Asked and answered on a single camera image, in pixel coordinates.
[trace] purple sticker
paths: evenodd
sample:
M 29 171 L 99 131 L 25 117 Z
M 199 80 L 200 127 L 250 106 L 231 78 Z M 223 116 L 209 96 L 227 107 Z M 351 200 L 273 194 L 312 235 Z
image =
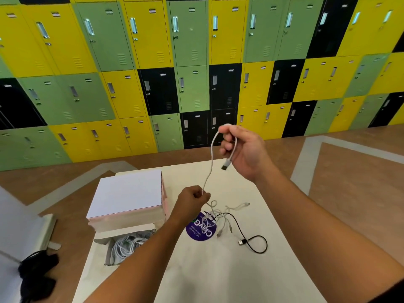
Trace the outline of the purple sticker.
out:
M 208 218 L 202 224 L 202 218 L 205 216 L 205 212 L 200 212 L 198 217 L 195 218 L 190 224 L 185 228 L 187 230 L 187 234 L 193 240 L 204 241 L 208 240 L 215 234 L 216 232 L 216 224 L 214 220 Z

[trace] white table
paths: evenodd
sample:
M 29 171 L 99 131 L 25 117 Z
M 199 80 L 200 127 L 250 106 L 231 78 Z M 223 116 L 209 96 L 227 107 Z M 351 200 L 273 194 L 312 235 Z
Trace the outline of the white table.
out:
M 255 185 L 240 176 L 233 166 L 227 171 L 221 170 L 223 162 L 223 159 L 214 161 L 205 190 L 212 194 L 211 200 L 218 201 L 217 208 L 221 210 L 225 205 L 236 207 L 250 202 L 250 206 L 232 211 L 232 214 L 247 238 L 258 234 L 264 236 L 268 250 L 259 255 L 246 245 L 239 246 L 238 240 L 242 237 L 231 217 L 233 234 L 226 228 L 221 237 L 214 235 L 198 242 L 184 231 L 169 261 L 155 303 L 326 302 L 291 250 Z M 162 170 L 172 209 L 184 187 L 203 185 L 210 161 L 158 169 Z M 114 230 L 110 234 L 126 234 L 131 229 Z M 264 247 L 259 238 L 254 239 L 252 245 L 257 250 Z M 92 244 L 73 303 L 82 303 L 116 268 L 104 266 L 106 249 L 107 246 Z

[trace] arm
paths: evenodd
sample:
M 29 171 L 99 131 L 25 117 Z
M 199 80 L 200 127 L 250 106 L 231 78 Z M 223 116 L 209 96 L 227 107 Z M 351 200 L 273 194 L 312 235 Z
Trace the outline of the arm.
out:
M 86 303 L 153 303 L 175 244 L 209 201 L 199 186 L 182 190 L 167 222 L 88 297 Z
M 220 152 L 254 182 L 300 263 L 327 302 L 368 302 L 404 277 L 404 267 L 317 205 L 272 163 L 257 134 L 221 126 Z

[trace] brown floor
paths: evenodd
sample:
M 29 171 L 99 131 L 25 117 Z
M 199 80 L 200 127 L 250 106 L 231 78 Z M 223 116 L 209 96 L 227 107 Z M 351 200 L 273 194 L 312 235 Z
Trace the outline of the brown floor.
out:
M 327 134 L 404 155 L 404 125 Z M 272 160 L 290 177 L 305 137 L 266 141 Z M 139 169 L 210 159 L 209 148 L 198 148 L 108 159 L 95 162 L 0 172 L 0 185 L 28 205 L 100 163 L 126 160 Z M 113 176 L 111 171 L 102 177 Z M 85 264 L 94 231 L 86 213 L 99 178 L 45 210 L 58 221 L 51 240 L 62 244 L 60 263 L 50 276 L 57 279 L 44 302 L 71 303 Z M 366 235 L 404 264 L 404 165 L 345 148 L 323 144 L 310 197 L 352 228 Z

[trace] person's right arm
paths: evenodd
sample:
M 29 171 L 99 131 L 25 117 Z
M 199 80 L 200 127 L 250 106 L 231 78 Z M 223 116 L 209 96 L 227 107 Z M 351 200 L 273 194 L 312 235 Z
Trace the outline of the person's right arm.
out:
M 262 138 L 221 126 L 220 152 L 255 183 L 300 263 L 327 302 L 368 302 L 404 278 L 384 250 L 316 204 L 272 163 Z

